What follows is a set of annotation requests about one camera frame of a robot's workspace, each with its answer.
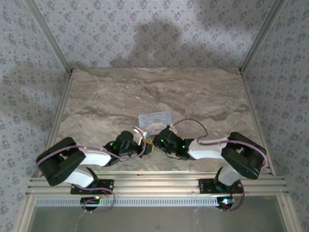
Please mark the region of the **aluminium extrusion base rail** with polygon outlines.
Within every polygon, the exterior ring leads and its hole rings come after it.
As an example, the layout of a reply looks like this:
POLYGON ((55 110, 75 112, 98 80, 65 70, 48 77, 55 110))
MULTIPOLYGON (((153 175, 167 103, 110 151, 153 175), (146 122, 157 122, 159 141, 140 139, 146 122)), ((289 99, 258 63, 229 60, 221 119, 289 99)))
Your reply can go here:
MULTIPOLYGON (((100 179, 114 180, 113 191, 117 196, 197 196, 199 179, 211 179, 214 172, 159 171, 159 172, 97 172, 100 179)), ((261 173, 256 180, 242 179, 247 196, 288 195, 287 182, 282 176, 261 173)), ((44 177, 31 178, 27 194, 34 196, 64 196, 70 193, 67 183, 49 186, 44 177)))

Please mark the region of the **controller board with green light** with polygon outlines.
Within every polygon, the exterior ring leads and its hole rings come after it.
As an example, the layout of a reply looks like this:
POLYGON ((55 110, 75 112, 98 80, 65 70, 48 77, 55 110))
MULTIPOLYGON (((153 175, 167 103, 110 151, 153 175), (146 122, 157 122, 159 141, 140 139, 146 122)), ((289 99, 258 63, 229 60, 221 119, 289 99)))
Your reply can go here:
POLYGON ((82 197, 80 199, 80 204, 99 204, 100 197, 82 197))
POLYGON ((236 202, 236 199, 232 197, 217 197, 218 206, 217 208, 222 210, 230 210, 232 205, 236 202))

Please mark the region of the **grey metal panel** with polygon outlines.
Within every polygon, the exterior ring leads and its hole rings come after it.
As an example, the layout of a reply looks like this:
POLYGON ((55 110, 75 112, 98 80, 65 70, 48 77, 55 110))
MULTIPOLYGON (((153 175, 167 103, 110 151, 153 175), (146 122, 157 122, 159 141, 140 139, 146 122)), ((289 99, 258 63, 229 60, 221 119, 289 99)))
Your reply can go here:
POLYGON ((276 209, 235 212, 213 207, 116 207, 84 213, 79 207, 38 207, 28 232, 287 232, 276 209))

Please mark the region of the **aluminium corner post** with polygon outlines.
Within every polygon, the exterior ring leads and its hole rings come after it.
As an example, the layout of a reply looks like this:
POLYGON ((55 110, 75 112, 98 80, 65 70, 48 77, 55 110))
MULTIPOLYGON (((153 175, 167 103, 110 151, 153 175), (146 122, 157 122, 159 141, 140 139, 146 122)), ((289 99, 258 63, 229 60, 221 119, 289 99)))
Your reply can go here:
POLYGON ((239 73, 244 75, 251 65, 253 59, 255 58, 258 50, 260 49, 261 45, 263 44, 266 36, 269 34, 271 27, 273 26, 274 22, 276 21, 279 13, 281 12, 282 8, 285 6, 287 0, 273 0, 273 4, 271 5, 268 13, 265 15, 264 21, 253 40, 253 43, 248 50, 242 64, 239 67, 239 73))
POLYGON ((49 28, 43 14, 41 13, 38 5, 35 0, 23 0, 26 6, 28 7, 31 15, 36 21, 37 25, 40 28, 40 31, 44 35, 45 39, 49 43, 51 49, 53 50, 55 56, 59 60, 62 67, 66 72, 71 73, 71 66, 69 65, 67 59, 65 58, 64 53, 62 52, 60 46, 58 45, 55 36, 53 35, 51 29, 49 28))

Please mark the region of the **aluminium table side rail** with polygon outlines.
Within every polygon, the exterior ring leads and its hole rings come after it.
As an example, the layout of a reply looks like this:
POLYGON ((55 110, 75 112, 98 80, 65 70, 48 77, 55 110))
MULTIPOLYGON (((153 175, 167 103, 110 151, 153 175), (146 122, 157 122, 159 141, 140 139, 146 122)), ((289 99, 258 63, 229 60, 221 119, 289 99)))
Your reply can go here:
MULTIPOLYGON (((64 113, 65 105, 67 103, 67 98, 70 92, 70 88, 72 85, 72 72, 69 74, 69 78, 64 86, 64 90, 62 92, 55 119, 53 122, 53 126, 49 133, 45 150, 50 148, 56 141, 56 136, 59 131, 60 121, 62 119, 62 115, 64 113)), ((16 224, 14 225, 13 232, 28 232, 28 228, 30 226, 32 214, 34 211, 34 207, 36 205, 37 197, 34 196, 32 193, 26 194, 23 200, 22 208, 18 212, 18 218, 16 219, 16 224)))
MULTIPOLYGON (((244 93, 248 101, 248 106, 249 106, 249 109, 252 115, 252 119, 253 119, 253 123, 254 123, 254 127, 255 127, 258 140, 261 146, 264 147, 267 151, 268 169, 274 177, 278 177, 276 174, 274 165, 272 163, 271 157, 269 156, 270 152, 268 150, 266 140, 261 130, 258 114, 254 107, 252 97, 250 96, 248 85, 245 83, 245 78, 242 75, 240 76, 240 79, 243 84, 244 93)), ((281 215, 284 221, 284 225, 287 229, 287 232, 302 232, 302 228, 297 218, 296 211, 293 206, 293 202, 292 202, 292 198, 290 197, 290 194, 288 193, 287 195, 282 194, 282 195, 277 196, 277 201, 279 204, 280 212, 281 212, 281 215)))

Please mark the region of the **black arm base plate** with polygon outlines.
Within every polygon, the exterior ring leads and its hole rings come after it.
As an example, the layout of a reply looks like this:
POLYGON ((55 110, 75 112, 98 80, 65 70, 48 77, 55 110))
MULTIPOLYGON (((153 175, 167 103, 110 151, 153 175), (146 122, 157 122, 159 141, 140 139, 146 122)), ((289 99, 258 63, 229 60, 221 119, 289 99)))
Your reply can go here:
POLYGON ((113 179, 87 179, 84 182, 72 185, 70 193, 72 195, 111 195, 113 185, 113 179))
POLYGON ((208 194, 208 193, 241 194, 244 192, 243 186, 240 181, 236 181, 231 186, 227 186, 215 179, 199 179, 198 187, 200 194, 208 194))

